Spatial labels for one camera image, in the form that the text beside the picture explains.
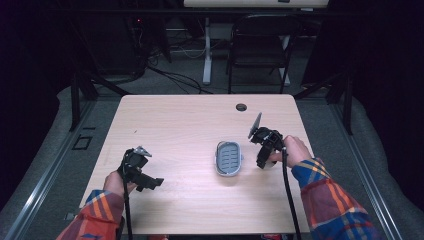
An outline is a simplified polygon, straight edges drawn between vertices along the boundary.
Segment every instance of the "table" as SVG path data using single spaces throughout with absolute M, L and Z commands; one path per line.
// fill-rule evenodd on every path
M 238 111 L 237 104 L 245 104 Z M 281 163 L 256 166 L 260 145 L 247 136 L 260 126 L 296 135 L 310 148 L 290 95 L 128 95 L 122 98 L 81 201 L 103 187 L 124 152 L 142 145 L 152 154 L 143 173 L 164 178 L 154 191 L 130 195 L 134 234 L 294 233 Z M 234 177 L 215 170 L 221 141 L 239 143 L 244 159 Z M 289 172 L 301 232 L 309 232 L 300 189 Z
M 185 7 L 191 8 L 300 8 L 312 11 L 314 8 L 326 8 L 329 0 L 290 0 L 289 3 L 278 2 L 278 0 L 184 0 Z M 212 53 L 210 45 L 209 18 L 205 20 L 205 67 L 203 69 L 203 84 L 211 83 Z M 284 68 L 280 68 L 280 76 L 284 75 Z M 289 77 L 286 77 L 285 86 L 290 85 Z

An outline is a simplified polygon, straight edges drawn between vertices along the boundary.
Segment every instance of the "gray floor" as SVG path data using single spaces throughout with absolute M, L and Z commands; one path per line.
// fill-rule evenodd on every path
M 300 82 L 312 47 L 313 39 L 303 38 L 297 42 L 289 71 L 291 85 L 285 88 L 285 94 L 302 90 Z M 213 52 L 212 83 L 201 86 L 215 94 L 226 94 L 226 51 L 218 48 Z M 172 63 L 162 56 L 153 58 L 152 63 L 156 63 L 158 69 L 187 75 L 201 83 L 204 56 L 192 58 L 199 53 L 175 52 Z M 267 72 L 254 70 L 236 73 L 236 79 L 247 78 L 257 82 L 270 76 Z M 117 81 L 120 78 L 108 79 Z M 181 84 L 177 86 L 150 70 L 140 79 L 119 86 L 134 94 L 197 93 L 195 89 Z M 81 99 L 82 122 L 72 133 L 68 132 L 71 126 L 70 89 L 58 95 L 61 105 L 56 120 L 15 194 L 0 213 L 1 239 L 54 239 L 69 224 L 69 220 L 64 220 L 65 215 L 78 212 L 120 99 L 103 86 L 97 85 L 97 89 L 100 93 L 98 101 Z M 234 91 L 239 94 L 276 93 L 278 87 L 237 87 Z M 421 234 L 424 214 L 402 195 L 388 173 L 381 142 L 361 104 L 354 101 L 354 135 L 348 136 L 340 125 L 340 106 L 327 105 L 323 99 L 325 92 L 323 89 L 297 101 L 315 155 L 325 161 L 333 178 L 364 205 L 373 223 L 388 239 L 424 239 Z M 86 150 L 75 150 L 78 146 L 74 144 L 79 136 L 91 138 Z M 303 237 L 310 239 L 309 234 Z

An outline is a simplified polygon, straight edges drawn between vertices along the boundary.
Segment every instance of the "hand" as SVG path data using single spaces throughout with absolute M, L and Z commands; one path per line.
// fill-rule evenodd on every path
M 294 167 L 296 164 L 300 163 L 303 160 L 311 159 L 311 153 L 308 148 L 305 146 L 302 140 L 298 137 L 293 137 L 291 135 L 286 136 L 284 139 L 284 145 L 287 148 L 287 166 L 289 168 Z M 268 158 L 269 161 L 282 161 L 283 157 L 281 152 L 273 153 Z
M 128 183 L 127 189 L 128 194 L 137 187 L 135 183 Z M 111 172 L 105 179 L 105 184 L 103 186 L 103 190 L 107 190 L 118 194 L 119 196 L 124 196 L 124 183 L 122 181 L 121 175 L 117 171 Z

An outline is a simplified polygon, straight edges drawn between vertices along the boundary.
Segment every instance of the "flannel sleeve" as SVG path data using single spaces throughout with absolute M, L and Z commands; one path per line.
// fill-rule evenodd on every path
M 123 210 L 122 196 L 94 190 L 80 213 L 57 239 L 115 239 Z
M 314 239 L 382 239 L 367 211 L 331 179 L 321 159 L 292 168 Z

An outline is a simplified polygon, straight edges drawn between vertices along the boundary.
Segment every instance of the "chair backrest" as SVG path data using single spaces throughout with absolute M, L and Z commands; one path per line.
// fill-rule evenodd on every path
M 235 22 L 232 37 L 297 35 L 301 30 L 301 22 L 292 15 L 252 14 Z

